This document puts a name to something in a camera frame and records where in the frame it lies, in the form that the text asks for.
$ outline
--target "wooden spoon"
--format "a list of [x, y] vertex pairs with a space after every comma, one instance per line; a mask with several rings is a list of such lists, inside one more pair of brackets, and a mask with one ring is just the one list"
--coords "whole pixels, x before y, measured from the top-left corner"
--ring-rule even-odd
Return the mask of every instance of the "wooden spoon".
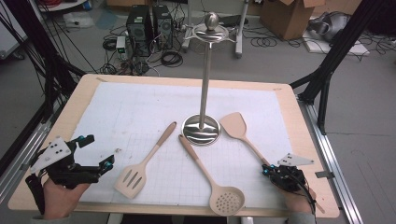
[[189, 140], [187, 140], [183, 135], [179, 135], [178, 139], [180, 140], [181, 145], [183, 145], [183, 147], [189, 152], [210, 182], [212, 194], [210, 195], [209, 205], [212, 211], [223, 217], [233, 216], [239, 212], [239, 210], [241, 210], [245, 204], [244, 193], [235, 187], [219, 186], [199, 160], [197, 154], [190, 145]]
[[114, 188], [120, 193], [125, 195], [127, 198], [132, 199], [146, 184], [146, 165], [148, 164], [154, 153], [157, 152], [158, 148], [163, 142], [171, 135], [173, 130], [176, 128], [176, 122], [172, 122], [163, 132], [163, 135], [155, 144], [154, 148], [150, 151], [147, 157], [136, 165], [130, 165], [123, 169], [119, 178], [114, 185]]
[[264, 156], [260, 153], [260, 151], [253, 146], [248, 140], [247, 133], [247, 125], [242, 118], [242, 115], [239, 112], [235, 112], [229, 114], [220, 120], [221, 126], [225, 132], [230, 135], [232, 138], [239, 139], [247, 143], [251, 149], [253, 149], [254, 153], [259, 157], [260, 161], [266, 165], [270, 165], [270, 163], [264, 158]]

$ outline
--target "human hand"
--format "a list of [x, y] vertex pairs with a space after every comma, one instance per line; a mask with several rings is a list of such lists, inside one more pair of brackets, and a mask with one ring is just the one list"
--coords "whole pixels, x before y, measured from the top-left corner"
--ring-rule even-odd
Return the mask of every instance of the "human hand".
[[74, 189], [56, 185], [50, 178], [44, 183], [44, 201], [46, 205], [43, 218], [57, 219], [68, 217], [77, 207], [79, 198], [90, 184], [79, 184]]
[[[289, 211], [312, 214], [311, 205], [301, 189], [293, 193], [287, 192], [283, 189], [280, 189], [279, 191], [285, 197], [285, 204]], [[317, 194], [312, 189], [309, 189], [309, 193], [314, 200], [317, 198]]]

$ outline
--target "round metal base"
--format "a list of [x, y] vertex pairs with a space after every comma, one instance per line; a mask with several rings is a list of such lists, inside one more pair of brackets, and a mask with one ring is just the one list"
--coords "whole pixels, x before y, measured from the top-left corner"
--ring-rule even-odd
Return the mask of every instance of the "round metal base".
[[204, 127], [200, 129], [199, 118], [199, 115], [193, 115], [184, 120], [181, 132], [193, 145], [211, 145], [220, 137], [220, 124], [215, 119], [205, 116]]

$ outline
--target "concrete floor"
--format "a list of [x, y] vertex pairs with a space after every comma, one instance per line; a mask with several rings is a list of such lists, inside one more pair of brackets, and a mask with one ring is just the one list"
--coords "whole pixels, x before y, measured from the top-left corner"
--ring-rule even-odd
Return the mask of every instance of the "concrete floor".
[[[94, 68], [104, 63], [103, 36], [108, 27], [125, 24], [121, 12], [110, 12], [103, 7], [91, 10], [95, 25], [88, 29], [72, 30], [68, 35]], [[113, 23], [103, 25], [103, 18]], [[249, 17], [247, 28], [260, 27], [257, 17]], [[61, 35], [71, 63], [91, 71], [68, 40]], [[374, 49], [375, 44], [366, 46]], [[308, 53], [304, 45], [291, 47], [288, 42], [276, 41], [272, 48], [253, 47], [250, 39], [243, 40], [243, 57], [235, 59], [233, 45], [215, 46], [211, 78], [253, 82], [291, 83], [304, 77], [323, 61], [324, 54]], [[187, 53], [184, 63], [177, 68], [156, 67], [161, 77], [201, 78], [203, 46], [197, 42]], [[326, 131], [335, 156], [343, 170], [346, 182], [357, 204], [364, 223], [394, 223], [396, 220], [396, 193], [393, 179], [396, 168], [396, 52], [381, 55], [371, 51], [360, 62], [346, 56], [335, 71], [330, 87], [326, 117]], [[35, 71], [28, 59], [0, 61], [0, 156], [9, 148], [21, 129], [44, 101]], [[146, 76], [156, 77], [149, 70]], [[27, 223], [37, 212], [10, 211], [8, 197], [0, 205], [2, 223]], [[76, 213], [74, 223], [106, 223], [108, 214]], [[281, 218], [256, 217], [256, 224], [282, 223]], [[318, 223], [347, 223], [343, 214], [336, 219], [319, 218]]]

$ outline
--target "white grid paper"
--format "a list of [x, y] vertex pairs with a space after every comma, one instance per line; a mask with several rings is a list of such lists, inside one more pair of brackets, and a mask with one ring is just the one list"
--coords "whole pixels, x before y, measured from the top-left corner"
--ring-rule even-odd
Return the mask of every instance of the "white grid paper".
[[[200, 98], [200, 87], [101, 83], [73, 136], [94, 134], [95, 142], [79, 148], [75, 158], [81, 165], [97, 165], [114, 154], [115, 164], [81, 200], [208, 206], [209, 182], [177, 138], [182, 122], [199, 113]], [[207, 115], [220, 120], [235, 111], [244, 117], [247, 138], [269, 162], [291, 152], [273, 91], [209, 88]], [[133, 199], [124, 197], [113, 188], [121, 170], [140, 163], [173, 121], [177, 128], [148, 162], [145, 187]], [[244, 192], [246, 207], [284, 208], [248, 145], [222, 131], [213, 145], [194, 149], [219, 185]]]

